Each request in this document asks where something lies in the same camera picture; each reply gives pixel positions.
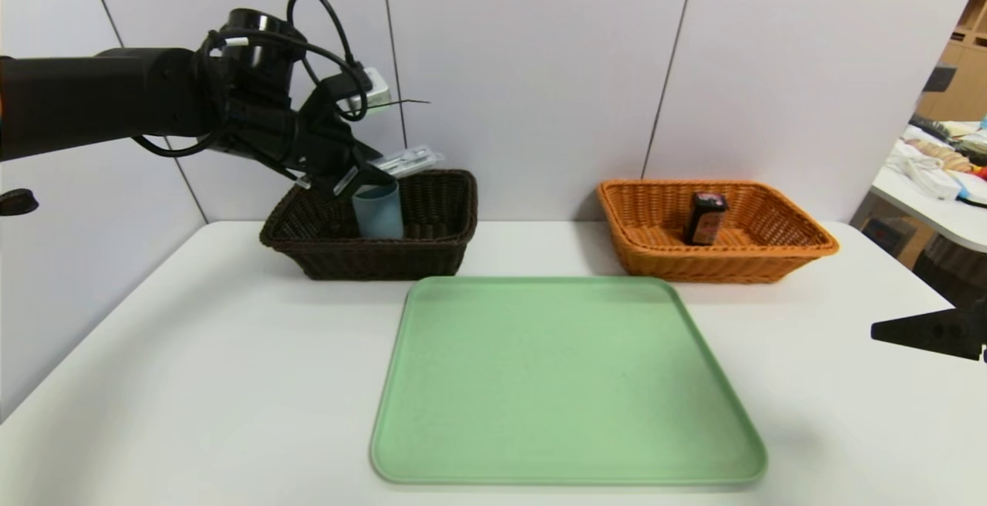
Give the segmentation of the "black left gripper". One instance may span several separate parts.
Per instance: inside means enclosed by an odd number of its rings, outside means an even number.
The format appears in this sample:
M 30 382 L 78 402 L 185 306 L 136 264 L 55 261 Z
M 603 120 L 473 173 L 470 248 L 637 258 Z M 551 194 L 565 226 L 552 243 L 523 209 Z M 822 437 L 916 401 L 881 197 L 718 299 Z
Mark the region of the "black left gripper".
M 395 178 L 372 163 L 379 150 L 355 137 L 352 126 L 338 113 L 296 113 L 295 130 L 285 168 L 299 172 L 316 189 L 331 197 L 352 199 L 364 187 L 389 186 Z

